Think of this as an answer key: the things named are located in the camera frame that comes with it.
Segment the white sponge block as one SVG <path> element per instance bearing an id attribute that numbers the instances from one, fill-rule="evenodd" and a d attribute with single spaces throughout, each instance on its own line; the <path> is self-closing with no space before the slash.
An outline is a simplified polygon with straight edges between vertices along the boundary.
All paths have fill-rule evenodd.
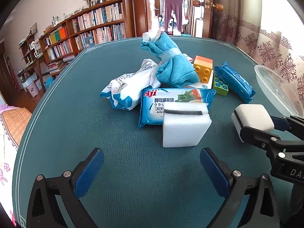
<path id="1" fill-rule="evenodd" d="M 164 105 L 164 148 L 192 147 L 198 145 L 209 129 L 207 104 L 203 102 L 172 102 Z"/>
<path id="2" fill-rule="evenodd" d="M 241 142 L 244 142 L 241 139 L 241 129 L 245 126 L 266 132 L 274 130 L 275 127 L 262 104 L 241 104 L 234 109 L 231 118 Z"/>

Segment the dark blue snack packet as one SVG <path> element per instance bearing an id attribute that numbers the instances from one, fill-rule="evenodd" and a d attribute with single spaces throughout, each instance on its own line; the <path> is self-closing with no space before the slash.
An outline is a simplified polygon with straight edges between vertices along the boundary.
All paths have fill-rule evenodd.
<path id="1" fill-rule="evenodd" d="M 256 93 L 253 86 L 231 68 L 227 62 L 224 62 L 221 66 L 215 66 L 215 72 L 246 104 L 253 100 Z"/>

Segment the green toy brick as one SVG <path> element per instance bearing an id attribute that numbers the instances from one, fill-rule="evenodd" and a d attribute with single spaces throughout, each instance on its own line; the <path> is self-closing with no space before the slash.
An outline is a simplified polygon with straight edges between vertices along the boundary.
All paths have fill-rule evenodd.
<path id="1" fill-rule="evenodd" d="M 221 79 L 216 72 L 213 74 L 212 88 L 216 90 L 216 93 L 221 96 L 227 96 L 229 89 L 227 83 Z"/>

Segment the orange yellow toy brick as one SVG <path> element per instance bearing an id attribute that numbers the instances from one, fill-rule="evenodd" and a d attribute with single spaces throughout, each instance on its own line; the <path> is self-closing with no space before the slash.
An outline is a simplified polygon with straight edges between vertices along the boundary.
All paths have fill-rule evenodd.
<path id="1" fill-rule="evenodd" d="M 194 69 L 202 83 L 208 83 L 213 71 L 213 60 L 202 56 L 196 56 L 193 63 Z"/>

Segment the blue towel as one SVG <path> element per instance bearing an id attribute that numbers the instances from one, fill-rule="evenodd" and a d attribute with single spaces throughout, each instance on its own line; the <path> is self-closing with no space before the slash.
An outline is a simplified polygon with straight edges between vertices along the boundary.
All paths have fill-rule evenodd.
<path id="1" fill-rule="evenodd" d="M 148 31 L 142 37 L 141 49 L 149 51 L 161 61 L 155 73 L 160 83 L 181 88 L 200 81 L 193 65 L 167 33 Z"/>

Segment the blue Aji cracker packet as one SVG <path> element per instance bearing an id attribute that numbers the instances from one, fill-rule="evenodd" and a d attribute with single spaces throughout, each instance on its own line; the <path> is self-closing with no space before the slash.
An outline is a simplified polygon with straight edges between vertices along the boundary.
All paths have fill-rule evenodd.
<path id="1" fill-rule="evenodd" d="M 214 89 L 157 88 L 150 86 L 141 91 L 139 127 L 162 125 L 164 106 L 174 103 L 204 103 L 209 108 L 215 98 Z"/>

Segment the cotton swab bag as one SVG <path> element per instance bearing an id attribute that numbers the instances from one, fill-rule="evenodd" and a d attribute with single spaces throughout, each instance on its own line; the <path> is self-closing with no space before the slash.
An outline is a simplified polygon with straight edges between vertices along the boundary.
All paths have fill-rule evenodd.
<path id="1" fill-rule="evenodd" d="M 126 73 L 113 80 L 101 91 L 100 96 L 110 101 L 114 109 L 132 110 L 141 101 L 141 92 L 147 87 L 159 88 L 161 83 L 155 77 L 158 64 L 144 59 L 135 73 Z"/>

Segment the white medicine box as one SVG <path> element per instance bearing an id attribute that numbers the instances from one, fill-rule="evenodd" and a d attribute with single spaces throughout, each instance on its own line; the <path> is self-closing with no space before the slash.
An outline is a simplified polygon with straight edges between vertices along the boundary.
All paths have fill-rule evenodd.
<path id="1" fill-rule="evenodd" d="M 184 88 L 195 88 L 195 89 L 212 89 L 212 84 L 198 82 L 193 84 L 188 84 Z"/>

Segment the clear plastic bowl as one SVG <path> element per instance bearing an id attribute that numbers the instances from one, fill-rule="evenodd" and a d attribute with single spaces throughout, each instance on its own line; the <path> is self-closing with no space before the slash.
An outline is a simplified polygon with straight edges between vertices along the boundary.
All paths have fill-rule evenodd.
<path id="1" fill-rule="evenodd" d="M 255 65 L 254 70 L 260 89 L 283 116 L 303 118 L 302 102 L 280 75 L 263 65 Z"/>

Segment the bed with woven mat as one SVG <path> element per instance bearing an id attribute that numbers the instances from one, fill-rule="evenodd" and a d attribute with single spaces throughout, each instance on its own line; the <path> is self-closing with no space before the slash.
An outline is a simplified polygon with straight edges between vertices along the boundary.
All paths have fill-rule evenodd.
<path id="1" fill-rule="evenodd" d="M 26 108 L 1 105 L 1 205 L 14 225 L 12 180 L 17 151 L 31 118 Z"/>

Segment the green table mat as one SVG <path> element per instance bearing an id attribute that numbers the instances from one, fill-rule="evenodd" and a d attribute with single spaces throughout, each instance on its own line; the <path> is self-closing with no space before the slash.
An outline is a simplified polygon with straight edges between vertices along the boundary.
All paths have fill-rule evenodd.
<path id="1" fill-rule="evenodd" d="M 99 147 L 105 162 L 83 206 L 99 227 L 205 227 L 223 203 L 200 163 L 209 147 L 244 175 L 269 173 L 264 150 L 240 141 L 231 114 L 243 100 L 216 95 L 212 124 L 197 146 L 164 148 L 162 126 L 139 127 L 140 109 L 111 107 L 100 92 L 114 78 L 136 72 L 152 54 L 142 39 L 83 50 L 44 94 L 26 127 L 13 172 L 13 210 L 26 225 L 36 176 L 60 176 Z"/>

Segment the patterned curtain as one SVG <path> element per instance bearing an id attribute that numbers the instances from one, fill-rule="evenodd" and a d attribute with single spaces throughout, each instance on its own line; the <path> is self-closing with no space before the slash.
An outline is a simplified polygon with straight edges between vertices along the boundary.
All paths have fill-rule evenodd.
<path id="1" fill-rule="evenodd" d="M 303 22 L 287 0 L 214 0 L 211 37 L 273 69 L 303 101 Z"/>

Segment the wooden door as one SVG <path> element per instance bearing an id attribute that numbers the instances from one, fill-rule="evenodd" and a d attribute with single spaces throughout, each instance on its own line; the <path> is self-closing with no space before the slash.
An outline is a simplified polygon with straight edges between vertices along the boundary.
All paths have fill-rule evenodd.
<path id="1" fill-rule="evenodd" d="M 212 31 L 212 22 L 213 22 L 213 11 L 223 12 L 224 7 L 222 4 L 214 3 L 213 0 L 194 0 L 192 2 L 194 7 L 203 8 L 203 38 L 210 38 Z"/>

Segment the small wooden shelf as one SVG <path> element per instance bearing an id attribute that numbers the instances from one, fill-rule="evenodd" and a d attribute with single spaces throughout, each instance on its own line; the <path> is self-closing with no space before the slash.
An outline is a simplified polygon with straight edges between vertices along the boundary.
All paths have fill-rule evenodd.
<path id="1" fill-rule="evenodd" d="M 41 71 L 41 64 L 44 62 L 44 57 L 42 53 L 38 54 L 36 52 L 36 50 L 41 49 L 39 45 L 37 46 L 38 43 L 39 40 L 35 39 L 35 33 L 32 33 L 31 31 L 29 32 L 28 36 L 19 43 L 19 49 L 23 55 L 22 59 L 25 61 L 26 66 L 22 67 L 17 76 L 21 81 L 25 81 L 26 75 L 35 71 L 38 79 L 40 80 L 42 90 L 45 93 L 46 88 Z"/>

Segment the large wooden bookshelf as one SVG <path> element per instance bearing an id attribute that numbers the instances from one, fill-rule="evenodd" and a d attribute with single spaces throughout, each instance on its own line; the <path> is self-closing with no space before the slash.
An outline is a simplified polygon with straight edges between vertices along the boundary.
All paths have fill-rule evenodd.
<path id="1" fill-rule="evenodd" d="M 50 66 L 96 44 L 135 37 L 133 0 L 111 0 L 84 9 L 39 38 L 43 60 Z"/>

